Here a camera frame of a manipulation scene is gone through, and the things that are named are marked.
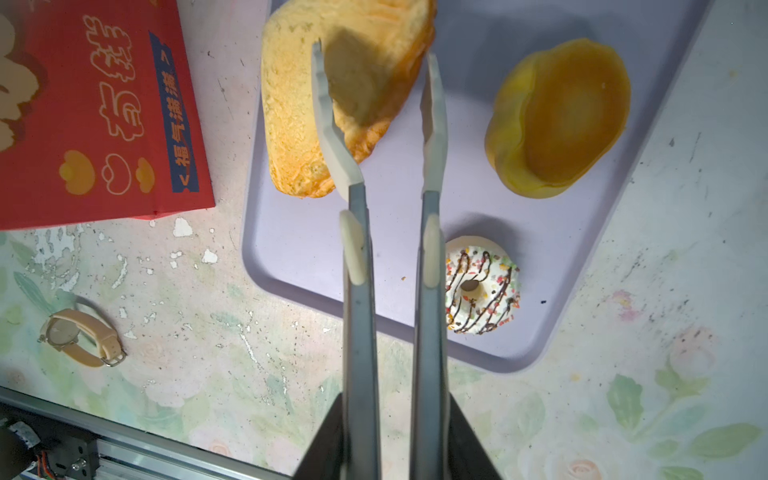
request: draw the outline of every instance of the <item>white icing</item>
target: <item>white icing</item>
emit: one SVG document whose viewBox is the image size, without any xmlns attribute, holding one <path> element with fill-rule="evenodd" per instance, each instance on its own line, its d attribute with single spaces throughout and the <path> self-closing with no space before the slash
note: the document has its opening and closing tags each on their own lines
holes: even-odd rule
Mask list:
<svg viewBox="0 0 768 480">
<path fill-rule="evenodd" d="M 514 317 L 519 308 L 518 268 L 497 244 L 459 237 L 445 245 L 445 320 L 456 333 L 481 335 Z M 462 286 L 477 280 L 471 291 Z"/>
</svg>

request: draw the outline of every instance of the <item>blue label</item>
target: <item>blue label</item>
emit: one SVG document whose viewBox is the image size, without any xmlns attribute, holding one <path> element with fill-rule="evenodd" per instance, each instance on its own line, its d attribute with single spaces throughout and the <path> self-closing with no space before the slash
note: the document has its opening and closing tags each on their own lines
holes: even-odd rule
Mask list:
<svg viewBox="0 0 768 480">
<path fill-rule="evenodd" d="M 157 89 L 160 91 L 160 106 L 163 109 L 171 190 L 175 194 L 185 190 L 199 192 L 187 109 L 181 99 L 174 56 L 170 48 L 162 44 L 151 32 L 149 39 L 152 44 L 154 70 L 157 73 Z"/>
</svg>

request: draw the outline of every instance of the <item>tabletop surface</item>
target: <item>tabletop surface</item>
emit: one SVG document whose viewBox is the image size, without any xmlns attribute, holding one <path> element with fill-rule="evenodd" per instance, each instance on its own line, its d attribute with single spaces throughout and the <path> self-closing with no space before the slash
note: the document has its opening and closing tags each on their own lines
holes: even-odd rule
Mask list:
<svg viewBox="0 0 768 480">
<path fill-rule="evenodd" d="M 0 385 L 290 474 L 341 386 L 342 329 L 241 266 L 266 7 L 179 2 L 216 208 L 0 233 Z M 768 2 L 716 0 L 545 357 L 449 362 L 505 478 L 765 477 L 765 51 Z M 36 342 L 73 294 L 117 327 L 119 367 Z M 378 342 L 382 466 L 406 478 L 412 347 Z"/>
</svg>

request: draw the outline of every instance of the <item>bread loaf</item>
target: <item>bread loaf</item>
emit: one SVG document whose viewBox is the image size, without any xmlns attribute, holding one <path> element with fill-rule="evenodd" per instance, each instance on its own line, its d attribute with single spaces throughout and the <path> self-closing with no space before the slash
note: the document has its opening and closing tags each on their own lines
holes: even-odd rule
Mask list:
<svg viewBox="0 0 768 480">
<path fill-rule="evenodd" d="M 359 163 L 405 103 L 435 37 L 435 13 L 435 0 L 289 0 L 272 14 L 261 95 L 278 190 L 323 197 L 334 188 L 315 129 L 312 44 L 323 44 L 336 124 Z"/>
</svg>

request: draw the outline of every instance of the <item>packaging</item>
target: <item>packaging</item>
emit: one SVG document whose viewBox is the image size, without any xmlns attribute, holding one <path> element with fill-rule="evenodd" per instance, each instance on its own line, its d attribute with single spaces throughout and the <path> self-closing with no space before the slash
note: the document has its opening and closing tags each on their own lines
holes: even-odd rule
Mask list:
<svg viewBox="0 0 768 480">
<path fill-rule="evenodd" d="M 214 206 L 175 0 L 0 2 L 0 230 Z"/>
</svg>

